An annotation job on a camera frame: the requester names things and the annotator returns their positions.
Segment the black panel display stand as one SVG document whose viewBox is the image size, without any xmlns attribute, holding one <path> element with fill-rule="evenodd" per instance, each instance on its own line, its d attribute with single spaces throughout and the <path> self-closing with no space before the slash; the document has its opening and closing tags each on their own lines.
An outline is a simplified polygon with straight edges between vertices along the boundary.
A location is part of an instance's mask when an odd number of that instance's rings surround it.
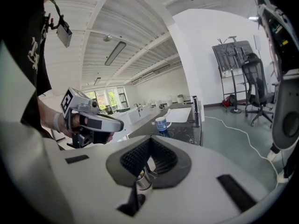
<svg viewBox="0 0 299 224">
<path fill-rule="evenodd" d="M 230 36 L 228 37 L 228 39 L 231 39 L 233 41 L 227 42 L 218 39 L 219 44 L 212 47 L 218 64 L 223 99 L 225 99 L 230 94 L 234 94 L 234 89 L 232 92 L 225 92 L 225 84 L 223 82 L 223 80 L 226 78 L 229 78 L 232 81 L 230 71 L 230 69 L 232 68 L 236 83 L 238 108 L 239 106 L 247 107 L 246 94 L 248 91 L 248 82 L 245 76 L 243 75 L 242 65 L 244 64 L 245 56 L 251 53 L 253 50 L 248 41 L 237 41 L 236 36 Z M 226 111 L 230 111 L 232 108 L 234 108 L 234 106 L 224 108 L 226 109 Z"/>
</svg>

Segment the red bag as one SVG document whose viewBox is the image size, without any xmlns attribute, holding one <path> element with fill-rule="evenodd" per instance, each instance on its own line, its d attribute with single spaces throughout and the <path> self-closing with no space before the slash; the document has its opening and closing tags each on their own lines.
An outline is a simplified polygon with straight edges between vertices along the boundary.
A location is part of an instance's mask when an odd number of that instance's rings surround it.
<svg viewBox="0 0 299 224">
<path fill-rule="evenodd" d="M 221 105 L 224 107 L 235 106 L 235 95 L 230 94 L 229 96 L 227 96 L 225 99 L 223 99 Z"/>
</svg>

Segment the white sink basin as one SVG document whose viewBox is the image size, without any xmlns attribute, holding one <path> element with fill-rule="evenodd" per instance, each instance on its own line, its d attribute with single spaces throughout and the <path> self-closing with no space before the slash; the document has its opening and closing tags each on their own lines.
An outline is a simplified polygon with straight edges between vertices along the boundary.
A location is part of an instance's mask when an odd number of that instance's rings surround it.
<svg viewBox="0 0 299 224">
<path fill-rule="evenodd" d="M 165 115 L 168 123 L 185 123 L 188 120 L 191 107 L 169 109 Z"/>
</svg>

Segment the white sink cabinet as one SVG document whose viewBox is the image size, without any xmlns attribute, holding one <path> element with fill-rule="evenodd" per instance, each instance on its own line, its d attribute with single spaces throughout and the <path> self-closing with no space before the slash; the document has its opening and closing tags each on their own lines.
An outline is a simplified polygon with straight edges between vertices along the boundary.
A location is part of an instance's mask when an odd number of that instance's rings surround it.
<svg viewBox="0 0 299 224">
<path fill-rule="evenodd" d="M 128 121 L 131 125 L 142 120 L 150 114 L 150 107 L 148 105 L 142 106 L 143 110 L 140 111 L 140 116 L 138 114 L 137 108 L 131 109 L 127 112 Z"/>
</svg>

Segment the black office chair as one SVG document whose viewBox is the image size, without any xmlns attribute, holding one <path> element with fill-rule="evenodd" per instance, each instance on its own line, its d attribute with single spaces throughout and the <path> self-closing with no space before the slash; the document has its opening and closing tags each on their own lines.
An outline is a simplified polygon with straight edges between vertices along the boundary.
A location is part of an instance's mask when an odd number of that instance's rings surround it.
<svg viewBox="0 0 299 224">
<path fill-rule="evenodd" d="M 245 110 L 245 116 L 255 114 L 251 121 L 251 126 L 261 116 L 265 117 L 270 123 L 273 122 L 274 112 L 264 108 L 273 101 L 274 93 L 268 91 L 262 60 L 255 53 L 249 53 L 245 56 L 242 72 L 248 82 L 248 91 L 246 94 L 246 106 L 256 107 L 257 110 Z"/>
</svg>

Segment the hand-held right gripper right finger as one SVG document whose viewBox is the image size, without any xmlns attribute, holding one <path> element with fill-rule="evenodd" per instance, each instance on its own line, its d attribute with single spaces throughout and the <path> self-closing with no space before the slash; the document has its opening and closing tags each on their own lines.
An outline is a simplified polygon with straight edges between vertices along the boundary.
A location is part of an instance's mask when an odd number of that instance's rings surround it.
<svg viewBox="0 0 299 224">
<path fill-rule="evenodd" d="M 155 189 L 137 213 L 142 224 L 247 224 L 261 217 L 278 196 L 221 154 L 192 144 L 159 137 L 183 149 L 192 160 L 188 176 L 171 189 Z M 232 175 L 257 201 L 241 213 L 217 180 Z"/>
</svg>

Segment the black marble sink counter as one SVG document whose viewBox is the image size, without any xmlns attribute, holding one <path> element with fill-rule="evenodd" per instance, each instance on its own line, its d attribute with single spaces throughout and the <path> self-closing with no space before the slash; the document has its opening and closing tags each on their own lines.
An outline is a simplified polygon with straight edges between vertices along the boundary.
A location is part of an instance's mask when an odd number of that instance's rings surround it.
<svg viewBox="0 0 299 224">
<path fill-rule="evenodd" d="M 156 125 L 152 125 L 151 122 L 155 122 L 155 119 L 158 117 L 165 116 L 169 109 L 185 107 L 192 108 L 188 120 L 185 123 L 172 123 L 172 125 L 168 128 L 170 138 L 193 145 L 202 146 L 202 129 L 195 126 L 193 116 L 193 103 L 171 105 L 170 108 L 166 108 L 156 116 L 149 119 L 147 122 L 145 122 L 145 124 L 141 125 L 141 127 L 137 128 L 135 131 L 129 134 L 128 137 L 133 138 L 141 135 L 159 135 Z"/>
</svg>

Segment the steel trash bin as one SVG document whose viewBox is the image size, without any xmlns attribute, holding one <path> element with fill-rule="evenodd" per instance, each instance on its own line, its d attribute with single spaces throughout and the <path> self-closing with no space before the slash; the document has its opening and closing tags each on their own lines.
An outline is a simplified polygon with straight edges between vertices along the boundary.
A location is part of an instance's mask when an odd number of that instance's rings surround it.
<svg viewBox="0 0 299 224">
<path fill-rule="evenodd" d="M 144 167 L 136 180 L 136 187 L 138 190 L 144 191 L 151 187 L 152 181 L 154 180 L 155 176 L 152 175 L 151 170 L 147 167 Z"/>
</svg>

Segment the window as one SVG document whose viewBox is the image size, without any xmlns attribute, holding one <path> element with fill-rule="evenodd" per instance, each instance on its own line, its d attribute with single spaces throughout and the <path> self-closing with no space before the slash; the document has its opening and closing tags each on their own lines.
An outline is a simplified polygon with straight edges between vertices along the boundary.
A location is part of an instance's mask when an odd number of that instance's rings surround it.
<svg viewBox="0 0 299 224">
<path fill-rule="evenodd" d="M 97 101 L 98 107 L 105 114 L 114 114 L 117 109 L 130 107 L 124 86 L 99 88 L 83 93 Z"/>
</svg>

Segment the black pole stand round base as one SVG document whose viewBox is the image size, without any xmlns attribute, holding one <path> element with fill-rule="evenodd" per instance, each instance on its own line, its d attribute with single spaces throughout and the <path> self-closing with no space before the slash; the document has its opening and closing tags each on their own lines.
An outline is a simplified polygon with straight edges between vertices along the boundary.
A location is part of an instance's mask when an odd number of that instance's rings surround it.
<svg viewBox="0 0 299 224">
<path fill-rule="evenodd" d="M 230 71 L 231 71 L 231 76 L 232 76 L 232 81 L 233 81 L 233 86 L 234 86 L 234 96 L 235 96 L 234 108 L 232 108 L 230 110 L 230 112 L 234 113 L 234 114 L 239 114 L 242 111 L 238 108 L 237 93 L 236 93 L 236 83 L 235 83 L 234 72 L 233 72 L 232 68 L 230 69 Z"/>
</svg>

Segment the blue striped white cup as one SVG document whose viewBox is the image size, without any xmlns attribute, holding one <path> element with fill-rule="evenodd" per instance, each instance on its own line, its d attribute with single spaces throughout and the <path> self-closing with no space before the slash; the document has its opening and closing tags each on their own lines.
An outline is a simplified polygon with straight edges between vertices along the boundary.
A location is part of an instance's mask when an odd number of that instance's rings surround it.
<svg viewBox="0 0 299 224">
<path fill-rule="evenodd" d="M 163 137 L 170 137 L 168 128 L 172 125 L 170 122 L 169 124 L 167 123 L 166 117 L 158 117 L 155 119 L 155 124 L 158 129 L 159 135 Z"/>
</svg>

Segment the person's left forearm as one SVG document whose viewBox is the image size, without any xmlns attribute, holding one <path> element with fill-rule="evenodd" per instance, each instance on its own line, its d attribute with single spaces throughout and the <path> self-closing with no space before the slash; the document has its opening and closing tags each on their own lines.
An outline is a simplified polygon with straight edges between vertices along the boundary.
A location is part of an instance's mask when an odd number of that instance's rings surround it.
<svg viewBox="0 0 299 224">
<path fill-rule="evenodd" d="M 41 125 L 48 129 L 59 131 L 58 118 L 60 116 L 60 113 L 49 108 L 39 98 L 37 99 L 37 102 L 38 102 L 38 109 L 40 113 Z"/>
</svg>

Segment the small mounted monitor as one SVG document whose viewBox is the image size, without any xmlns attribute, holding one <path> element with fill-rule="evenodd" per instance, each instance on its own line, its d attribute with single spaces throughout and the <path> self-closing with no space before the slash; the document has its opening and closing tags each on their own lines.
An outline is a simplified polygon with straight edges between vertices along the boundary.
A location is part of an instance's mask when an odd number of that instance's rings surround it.
<svg viewBox="0 0 299 224">
<path fill-rule="evenodd" d="M 57 28 L 57 36 L 60 39 L 60 41 L 63 43 L 63 45 L 66 48 L 68 48 L 72 37 L 72 31 L 70 30 L 68 23 L 65 22 L 59 24 Z"/>
</svg>

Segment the ceiling light strip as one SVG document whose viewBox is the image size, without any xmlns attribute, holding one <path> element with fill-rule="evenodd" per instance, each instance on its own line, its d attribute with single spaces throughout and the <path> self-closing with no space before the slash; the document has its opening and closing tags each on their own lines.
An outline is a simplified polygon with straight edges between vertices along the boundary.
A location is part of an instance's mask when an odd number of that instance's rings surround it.
<svg viewBox="0 0 299 224">
<path fill-rule="evenodd" d="M 153 76 L 155 76 L 155 75 L 158 75 L 158 74 L 160 74 L 160 73 L 162 73 L 162 72 L 164 72 L 164 71 L 167 71 L 167 70 L 170 69 L 170 68 L 171 68 L 171 65 L 168 64 L 168 65 L 166 65 L 166 66 L 164 66 L 164 67 L 161 67 L 161 68 L 159 68 L 159 69 L 157 69 L 157 70 L 151 71 L 151 72 L 149 72 L 149 73 L 143 75 L 142 77 L 139 77 L 139 78 L 137 78 L 137 79 L 135 79 L 135 80 L 132 80 L 132 81 L 131 81 L 131 84 L 132 84 L 132 85 L 136 85 L 136 84 L 138 84 L 139 82 L 141 82 L 141 81 L 143 81 L 143 80 L 146 80 L 146 79 L 148 79 L 148 78 L 151 78 L 151 77 L 153 77 Z"/>
</svg>

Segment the chrome faucet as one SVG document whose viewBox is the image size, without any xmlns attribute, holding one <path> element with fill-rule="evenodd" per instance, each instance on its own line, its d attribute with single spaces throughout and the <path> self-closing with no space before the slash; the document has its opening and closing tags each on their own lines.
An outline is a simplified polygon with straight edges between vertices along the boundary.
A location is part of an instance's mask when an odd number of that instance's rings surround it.
<svg viewBox="0 0 299 224">
<path fill-rule="evenodd" d="M 193 116 L 194 116 L 195 126 L 201 129 L 202 128 L 202 120 L 201 120 L 200 101 L 198 100 L 198 97 L 196 95 L 190 96 L 190 99 L 193 102 Z"/>
</svg>

